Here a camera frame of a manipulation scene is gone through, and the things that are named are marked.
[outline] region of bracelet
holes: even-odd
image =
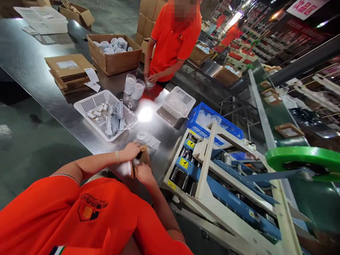
[[[117,158],[117,163],[119,164],[120,163],[120,158],[119,158],[119,152],[118,151],[116,151],[116,158]]]

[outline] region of floor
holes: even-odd
[[[140,0],[73,0],[91,10],[93,33],[135,38]],[[33,98],[7,106],[0,103],[0,210],[34,181],[90,152]],[[180,215],[176,219],[196,255],[229,252]]]

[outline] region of hand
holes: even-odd
[[[135,174],[140,183],[147,188],[158,187],[155,177],[152,175],[151,168],[147,164],[141,163],[135,165]]]
[[[148,67],[144,66],[143,74],[144,74],[144,79],[145,79],[145,82],[146,82],[149,78],[149,68]]]
[[[158,81],[159,78],[160,78],[160,75],[159,75],[159,74],[154,74],[154,75],[150,76],[149,82],[151,82],[151,83],[156,83],[156,82]]]
[[[126,162],[133,160],[140,153],[142,147],[140,143],[128,143],[124,150],[119,151],[119,161]]]

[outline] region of white plastic basket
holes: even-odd
[[[52,7],[14,7],[24,20],[39,34],[67,33],[67,19]]]
[[[170,104],[170,99],[174,97],[181,97],[182,102],[186,105],[187,107],[187,112],[185,115],[182,115],[179,113],[171,104]],[[180,87],[175,87],[165,98],[164,103],[163,103],[163,108],[169,112],[172,116],[174,116],[176,119],[179,118],[186,118],[194,104],[196,103],[196,99],[194,99],[192,96],[190,96],[187,92],[182,90]]]
[[[79,111],[79,113],[97,130],[100,135],[108,142],[112,142],[115,140],[123,131],[119,131],[114,137],[108,138],[106,135],[106,116],[107,113],[103,113],[102,117],[98,117],[98,121],[91,120],[87,113],[88,111],[95,110],[101,105],[102,103],[108,102],[110,105],[110,109],[112,109],[112,106],[115,105],[118,102],[118,98],[116,98],[110,91],[103,90],[97,94],[94,94],[93,96],[87,97],[83,100],[80,100],[74,104],[74,108]],[[133,113],[125,106],[123,105],[123,114],[126,122],[131,122],[135,116]]]

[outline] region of taping machine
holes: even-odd
[[[239,140],[217,122],[210,129],[209,139],[190,129],[185,132],[163,183],[174,193],[172,208],[237,254],[302,254],[296,234],[316,238],[293,222],[292,216],[310,220],[288,203],[280,179],[335,180],[340,155],[286,147],[268,152],[266,159],[254,144]],[[214,145],[216,134],[228,143]],[[253,155],[267,172],[257,174],[236,160],[232,155],[239,151]],[[315,155],[321,154],[328,159],[319,162],[327,167],[316,164]]]

